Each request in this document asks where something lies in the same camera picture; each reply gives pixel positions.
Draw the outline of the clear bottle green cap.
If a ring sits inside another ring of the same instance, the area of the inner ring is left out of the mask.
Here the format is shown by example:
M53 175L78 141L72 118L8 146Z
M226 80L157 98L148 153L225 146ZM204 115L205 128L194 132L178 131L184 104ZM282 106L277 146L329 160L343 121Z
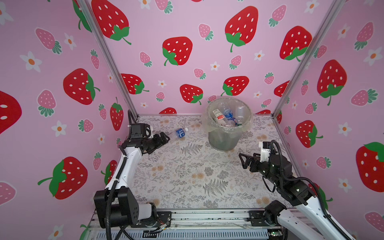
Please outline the clear bottle green cap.
M237 126L241 126L245 121L245 107L237 106L235 109L235 122Z

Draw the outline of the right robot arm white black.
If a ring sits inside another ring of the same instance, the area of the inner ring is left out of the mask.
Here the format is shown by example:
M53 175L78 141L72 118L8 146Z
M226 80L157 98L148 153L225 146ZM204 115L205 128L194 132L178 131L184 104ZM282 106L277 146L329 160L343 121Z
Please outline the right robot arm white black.
M307 178L295 178L292 164L281 153L263 150L260 154L239 154L243 169L260 173L286 201L313 224L308 226L279 201L265 208L263 220L269 225L279 224L301 240L351 240L346 229L326 210L319 189Z

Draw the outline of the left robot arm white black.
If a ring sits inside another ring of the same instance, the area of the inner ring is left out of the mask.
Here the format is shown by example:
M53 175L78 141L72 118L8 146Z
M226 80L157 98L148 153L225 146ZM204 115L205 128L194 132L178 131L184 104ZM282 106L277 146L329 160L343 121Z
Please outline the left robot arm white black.
M112 228L120 230L116 235L126 235L126 228L143 222L150 228L150 234L165 230L170 221L162 221L154 203L139 204L131 191L134 175L142 156L152 154L166 145L170 138L163 132L153 134L148 124L131 124L128 138L119 146L121 158L105 189L96 192L94 202L101 228L106 231L106 238L112 240Z

